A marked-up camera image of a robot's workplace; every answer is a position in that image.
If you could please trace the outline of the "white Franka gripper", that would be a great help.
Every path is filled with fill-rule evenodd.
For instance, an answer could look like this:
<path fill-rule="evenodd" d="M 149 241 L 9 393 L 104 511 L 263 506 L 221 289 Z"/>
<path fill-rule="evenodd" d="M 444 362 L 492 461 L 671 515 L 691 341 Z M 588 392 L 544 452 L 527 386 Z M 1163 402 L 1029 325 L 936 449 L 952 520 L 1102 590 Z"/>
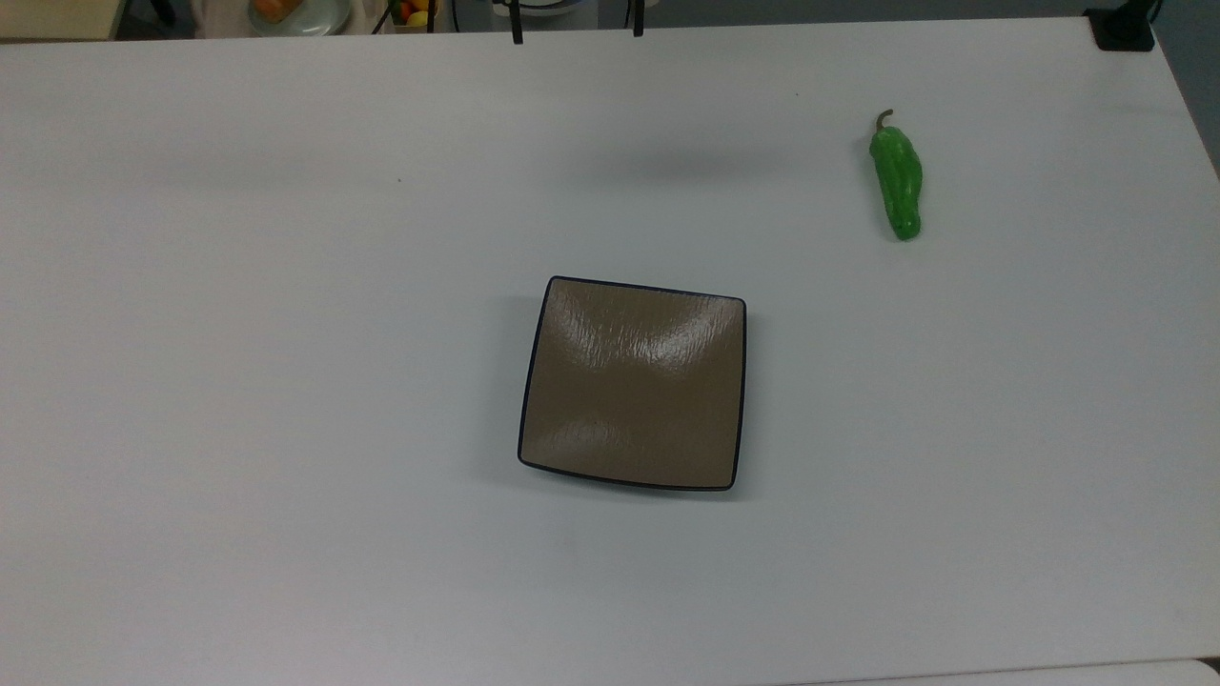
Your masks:
<path fill-rule="evenodd" d="M 597 10 L 598 13 L 619 11 L 630 16 L 632 35 L 644 34 L 645 10 L 654 9 L 660 1 L 490 1 L 490 9 L 497 16 L 509 16 L 510 31 L 514 45 L 523 44 L 522 16 L 560 16 L 561 13 L 586 12 Z"/>

